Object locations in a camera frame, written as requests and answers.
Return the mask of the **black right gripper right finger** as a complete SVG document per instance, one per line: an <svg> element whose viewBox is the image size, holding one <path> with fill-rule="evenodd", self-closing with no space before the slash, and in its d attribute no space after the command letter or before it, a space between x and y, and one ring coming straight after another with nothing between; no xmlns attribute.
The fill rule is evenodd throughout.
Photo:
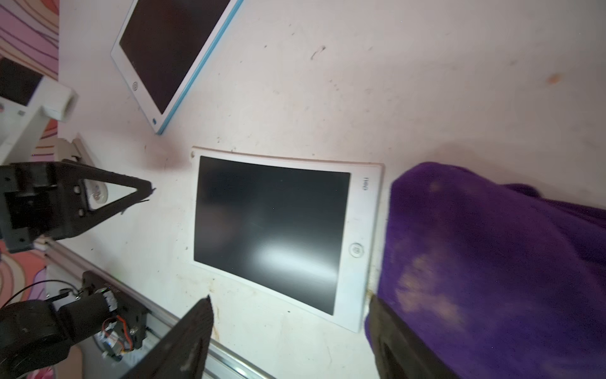
<svg viewBox="0 0 606 379"><path fill-rule="evenodd" d="M458 375L377 296L369 303L369 336L381 378L456 378Z"/></svg>

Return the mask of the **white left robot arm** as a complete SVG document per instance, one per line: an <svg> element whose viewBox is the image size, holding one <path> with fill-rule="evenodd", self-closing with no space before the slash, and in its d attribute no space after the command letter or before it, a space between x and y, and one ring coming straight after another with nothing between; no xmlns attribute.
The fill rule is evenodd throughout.
<svg viewBox="0 0 606 379"><path fill-rule="evenodd" d="M8 58L1 61L1 239L11 253L31 250L41 236L76 237L152 195L149 181L70 159L33 162L51 120L66 121L77 102L71 88ZM91 209L86 185L134 189Z"/></svg>

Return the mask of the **blue white drawing tablet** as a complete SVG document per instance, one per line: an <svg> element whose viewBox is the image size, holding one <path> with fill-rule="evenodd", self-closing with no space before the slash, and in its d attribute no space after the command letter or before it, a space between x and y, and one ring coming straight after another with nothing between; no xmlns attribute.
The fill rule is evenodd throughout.
<svg viewBox="0 0 606 379"><path fill-rule="evenodd" d="M149 125L164 133L240 1L135 1L111 57Z"/></svg>

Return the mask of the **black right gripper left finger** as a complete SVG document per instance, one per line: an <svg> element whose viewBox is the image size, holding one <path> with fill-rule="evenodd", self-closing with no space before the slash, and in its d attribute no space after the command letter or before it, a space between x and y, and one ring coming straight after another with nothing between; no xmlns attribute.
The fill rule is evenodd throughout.
<svg viewBox="0 0 606 379"><path fill-rule="evenodd" d="M199 300L124 377L202 378L213 326L214 312L207 296Z"/></svg>

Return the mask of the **purple microfiber cloth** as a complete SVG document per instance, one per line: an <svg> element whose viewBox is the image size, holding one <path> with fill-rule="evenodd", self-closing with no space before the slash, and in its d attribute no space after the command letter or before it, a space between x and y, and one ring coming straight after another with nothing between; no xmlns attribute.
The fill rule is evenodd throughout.
<svg viewBox="0 0 606 379"><path fill-rule="evenodd" d="M605 211L419 164L391 185L374 295L456 378L603 378Z"/></svg>

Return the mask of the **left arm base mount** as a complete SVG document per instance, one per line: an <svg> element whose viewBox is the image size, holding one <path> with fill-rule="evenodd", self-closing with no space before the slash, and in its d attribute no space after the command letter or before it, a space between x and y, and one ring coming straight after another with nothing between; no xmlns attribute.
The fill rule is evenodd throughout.
<svg viewBox="0 0 606 379"><path fill-rule="evenodd" d="M66 360L73 346L98 334L118 357L142 348L149 309L91 270L81 287L48 299L1 308L1 377L20 378Z"/></svg>

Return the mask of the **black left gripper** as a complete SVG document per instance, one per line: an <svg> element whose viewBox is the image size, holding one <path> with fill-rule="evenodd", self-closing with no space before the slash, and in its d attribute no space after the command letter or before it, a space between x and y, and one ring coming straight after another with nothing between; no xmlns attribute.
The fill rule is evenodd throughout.
<svg viewBox="0 0 606 379"><path fill-rule="evenodd" d="M145 202L152 184L71 160L1 166L1 239L11 253L73 238Z"/></svg>

